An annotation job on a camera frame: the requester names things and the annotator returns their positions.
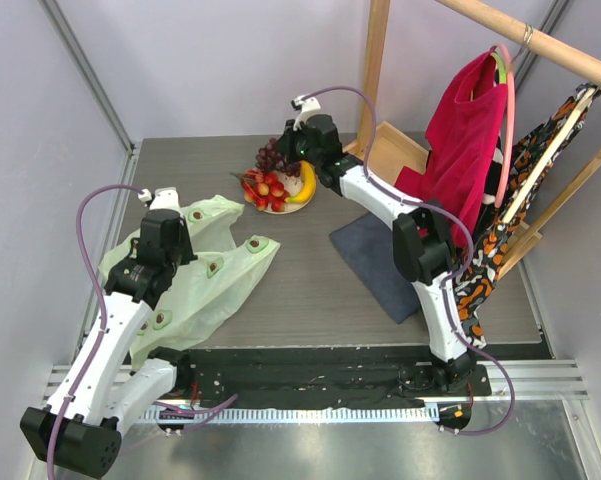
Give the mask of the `dark red grape bunch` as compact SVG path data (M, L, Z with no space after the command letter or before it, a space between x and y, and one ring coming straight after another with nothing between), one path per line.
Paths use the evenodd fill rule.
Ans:
M300 176L300 163L290 162L278 151L275 137L271 137L264 146L258 149L255 160L256 168L265 174L278 172L289 177Z

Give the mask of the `green avocado print plastic bag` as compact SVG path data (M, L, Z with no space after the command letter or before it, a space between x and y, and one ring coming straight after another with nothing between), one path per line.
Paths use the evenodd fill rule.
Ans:
M171 287L130 345L137 370L158 347L186 350L206 341L244 304L280 243L254 235L238 245L230 227L244 206L221 195L180 205L198 259L180 266Z

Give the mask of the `yellow banana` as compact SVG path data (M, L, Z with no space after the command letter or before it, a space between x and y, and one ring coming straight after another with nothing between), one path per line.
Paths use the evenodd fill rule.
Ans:
M307 161L300 162L300 176L298 178L289 177L286 180L290 196L286 198L287 203L305 204L311 200L316 188L317 179L314 168Z

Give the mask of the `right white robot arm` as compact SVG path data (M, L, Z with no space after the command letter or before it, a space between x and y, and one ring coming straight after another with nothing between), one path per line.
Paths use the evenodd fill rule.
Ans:
M432 386L445 395L457 393L476 359L455 306L451 274L456 249L446 212L403 195L373 175L362 160L345 153L327 114L288 120L276 149L292 162L309 162L322 185L363 206L391 229L394 265L414 287L426 321Z

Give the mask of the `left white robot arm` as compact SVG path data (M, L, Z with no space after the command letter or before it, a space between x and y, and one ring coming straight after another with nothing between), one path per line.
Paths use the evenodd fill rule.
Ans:
M21 417L22 433L48 469L102 478L115 462L123 436L154 401L165 394L180 399L191 391L188 355L167 347L152 350L122 386L114 381L177 269L196 258L178 211L145 214L135 249L109 272L100 320L83 350L46 405L29 407Z

